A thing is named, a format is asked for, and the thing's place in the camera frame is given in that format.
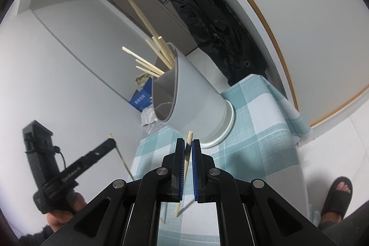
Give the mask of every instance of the black bag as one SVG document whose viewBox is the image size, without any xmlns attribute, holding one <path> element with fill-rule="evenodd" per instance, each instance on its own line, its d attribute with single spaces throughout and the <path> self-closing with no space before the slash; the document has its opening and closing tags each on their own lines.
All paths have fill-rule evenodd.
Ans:
<svg viewBox="0 0 369 246">
<path fill-rule="evenodd" d="M 265 77 L 261 52 L 224 0 L 169 1 L 230 86 L 251 73 Z"/>
</svg>

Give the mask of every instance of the black slipper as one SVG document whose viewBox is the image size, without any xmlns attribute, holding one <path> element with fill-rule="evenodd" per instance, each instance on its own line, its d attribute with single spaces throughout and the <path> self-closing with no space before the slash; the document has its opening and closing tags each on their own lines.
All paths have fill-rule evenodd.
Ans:
<svg viewBox="0 0 369 246">
<path fill-rule="evenodd" d="M 344 182 L 345 185 L 347 185 L 348 188 L 351 190 L 351 193 L 336 190 L 340 182 Z M 347 177 L 337 178 L 333 182 L 328 192 L 327 199 L 325 200 L 321 215 L 324 215 L 325 213 L 329 212 L 334 212 L 339 214 L 343 219 L 345 217 L 345 214 L 347 213 L 347 209 L 350 205 L 351 199 L 352 199 L 351 181 Z"/>
</svg>

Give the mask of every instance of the screw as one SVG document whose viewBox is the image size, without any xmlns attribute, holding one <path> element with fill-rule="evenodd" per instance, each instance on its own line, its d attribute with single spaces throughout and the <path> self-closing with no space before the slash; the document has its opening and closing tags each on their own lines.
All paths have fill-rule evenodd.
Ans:
<svg viewBox="0 0 369 246">
<path fill-rule="evenodd" d="M 165 175 L 168 173 L 168 169 L 167 168 L 159 168 L 157 171 L 156 171 L 157 174 L 159 175 Z"/>
<path fill-rule="evenodd" d="M 119 189 L 124 187 L 124 181 L 122 180 L 116 180 L 113 182 L 113 187 L 115 187 L 115 189 Z"/>
<path fill-rule="evenodd" d="M 220 174 L 220 170 L 218 168 L 211 168 L 209 170 L 209 174 L 210 175 L 219 175 Z"/>
<path fill-rule="evenodd" d="M 264 186 L 264 182 L 262 180 L 254 180 L 252 184 L 258 189 L 261 189 Z"/>
</svg>

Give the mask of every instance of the wooden trim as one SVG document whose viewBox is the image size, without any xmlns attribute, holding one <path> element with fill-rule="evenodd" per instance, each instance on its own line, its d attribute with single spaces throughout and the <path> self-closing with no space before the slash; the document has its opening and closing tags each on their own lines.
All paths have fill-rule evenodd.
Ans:
<svg viewBox="0 0 369 246">
<path fill-rule="evenodd" d="M 282 52 L 278 46 L 278 43 L 277 43 L 277 40 L 275 39 L 273 33 L 272 33 L 272 30 L 271 28 L 269 27 L 268 23 L 266 22 L 263 14 L 261 13 L 260 9 L 258 8 L 258 6 L 256 5 L 255 1 L 254 0 L 247 0 L 250 4 L 250 6 L 252 7 L 252 9 L 255 11 L 255 13 L 258 15 L 261 23 L 263 24 L 266 32 L 268 33 L 268 36 L 270 38 L 270 40 L 272 41 L 272 44 L 277 52 L 277 55 L 280 59 L 280 62 L 282 64 L 282 67 L 283 67 L 283 71 L 285 72 L 285 75 L 286 75 L 286 78 L 287 78 L 287 82 L 288 82 L 288 85 L 290 87 L 290 90 L 291 90 L 291 94 L 292 94 L 292 99 L 293 99 L 293 103 L 295 105 L 295 108 L 298 110 L 298 102 L 297 102 L 297 99 L 296 99 L 296 95 L 295 95 L 295 90 L 293 89 L 293 85 L 292 85 L 292 80 L 291 80 L 291 76 L 290 76 L 290 73 L 287 69 L 287 64 L 285 62 L 285 59 L 283 58 L 283 55 L 282 55 Z"/>
<path fill-rule="evenodd" d="M 349 105 L 351 102 L 353 102 L 356 98 L 361 96 L 366 90 L 369 89 L 369 84 L 365 86 L 359 93 L 355 94 L 353 97 L 351 97 L 348 101 L 346 101 L 344 104 L 340 105 L 338 108 L 334 109 L 332 112 L 329 112 L 328 114 L 324 115 L 322 118 L 314 121 L 310 124 L 310 126 L 317 125 L 318 123 L 321 123 L 325 119 L 328 119 L 332 115 L 336 114 L 339 110 L 342 110 L 345 106 Z"/>
</svg>

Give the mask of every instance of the checkered tablecloth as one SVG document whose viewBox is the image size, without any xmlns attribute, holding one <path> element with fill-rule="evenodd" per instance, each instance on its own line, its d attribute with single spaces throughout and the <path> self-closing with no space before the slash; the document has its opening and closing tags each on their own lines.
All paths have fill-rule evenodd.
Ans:
<svg viewBox="0 0 369 246">
<path fill-rule="evenodd" d="M 234 178 L 265 180 L 303 215 L 309 217 L 306 185 L 295 144 L 310 127 L 271 84 L 259 75 L 250 75 L 222 93 L 235 109 L 235 124 L 219 145 L 203 149 L 218 168 Z M 143 139 L 132 165 L 135 179 L 161 166 L 165 155 L 173 153 L 181 137 L 169 127 Z M 215 204 L 194 202 L 192 164 L 186 179 L 180 215 L 176 204 L 163 203 L 159 246 L 220 245 Z"/>
</svg>

